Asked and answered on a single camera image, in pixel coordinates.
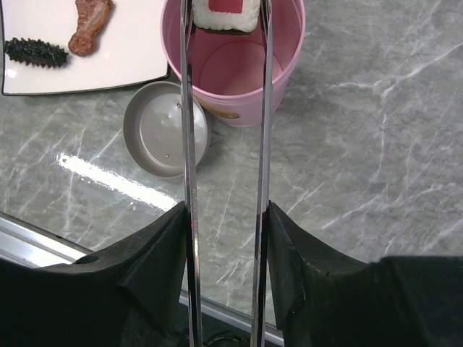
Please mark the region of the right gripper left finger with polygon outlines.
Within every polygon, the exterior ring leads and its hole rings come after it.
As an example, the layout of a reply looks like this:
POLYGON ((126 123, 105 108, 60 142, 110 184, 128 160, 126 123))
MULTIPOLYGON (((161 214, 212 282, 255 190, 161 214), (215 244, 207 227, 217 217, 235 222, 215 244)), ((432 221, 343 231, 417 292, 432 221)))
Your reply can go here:
POLYGON ((186 207, 70 265, 1 262, 3 346, 163 346, 186 260, 186 207))

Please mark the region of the brown meat piece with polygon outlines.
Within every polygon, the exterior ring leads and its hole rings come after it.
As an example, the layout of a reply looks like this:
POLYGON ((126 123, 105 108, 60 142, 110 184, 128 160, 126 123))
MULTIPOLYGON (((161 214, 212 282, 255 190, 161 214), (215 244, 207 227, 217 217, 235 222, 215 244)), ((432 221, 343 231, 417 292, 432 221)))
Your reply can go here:
POLYGON ((77 29, 68 42, 68 49, 74 55, 91 55, 97 46, 99 34, 109 21, 112 0, 76 0, 77 29))

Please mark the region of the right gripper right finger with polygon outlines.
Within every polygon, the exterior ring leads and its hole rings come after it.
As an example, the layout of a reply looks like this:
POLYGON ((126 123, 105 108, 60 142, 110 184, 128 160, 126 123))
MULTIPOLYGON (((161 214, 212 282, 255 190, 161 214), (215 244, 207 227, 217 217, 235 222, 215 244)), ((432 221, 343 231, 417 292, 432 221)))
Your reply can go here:
POLYGON ((462 258, 353 259, 269 207, 268 264, 286 346, 460 346, 462 258))

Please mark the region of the black sea cucumber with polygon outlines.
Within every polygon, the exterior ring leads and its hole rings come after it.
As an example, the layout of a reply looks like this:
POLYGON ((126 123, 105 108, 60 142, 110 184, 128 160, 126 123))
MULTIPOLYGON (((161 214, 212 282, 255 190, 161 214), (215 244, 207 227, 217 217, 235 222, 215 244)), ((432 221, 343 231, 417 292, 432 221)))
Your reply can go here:
POLYGON ((11 61, 26 66, 61 68, 67 64, 68 53, 58 45, 37 39, 12 38, 4 43, 4 53, 11 61))

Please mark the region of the sushi rice piece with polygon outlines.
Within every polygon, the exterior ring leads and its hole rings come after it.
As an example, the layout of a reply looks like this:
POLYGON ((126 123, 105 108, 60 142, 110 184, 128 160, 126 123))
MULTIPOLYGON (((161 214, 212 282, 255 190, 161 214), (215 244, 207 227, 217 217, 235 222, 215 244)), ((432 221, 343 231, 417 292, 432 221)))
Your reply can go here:
POLYGON ((251 33, 258 25, 260 1, 193 1, 194 23, 204 30, 251 33))

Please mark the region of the metal tongs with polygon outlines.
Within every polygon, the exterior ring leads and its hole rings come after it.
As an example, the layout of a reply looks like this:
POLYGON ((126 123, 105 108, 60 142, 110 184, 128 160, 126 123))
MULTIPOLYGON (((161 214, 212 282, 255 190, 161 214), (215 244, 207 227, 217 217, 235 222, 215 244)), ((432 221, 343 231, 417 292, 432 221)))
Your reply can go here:
MULTIPOLYGON (((260 3, 260 26, 265 59, 263 62, 263 105, 260 136, 259 182, 255 227, 254 273, 252 287, 251 346, 266 343, 266 274, 268 259, 269 187, 271 166, 271 120, 273 103, 273 14, 271 1, 260 3)), ((190 231, 187 235, 187 284, 189 339, 191 346, 203 344, 200 297, 199 233, 197 219, 197 184, 195 127, 192 88, 192 51, 196 27, 191 1, 180 5, 180 72, 182 139, 184 156, 184 195, 190 231)))

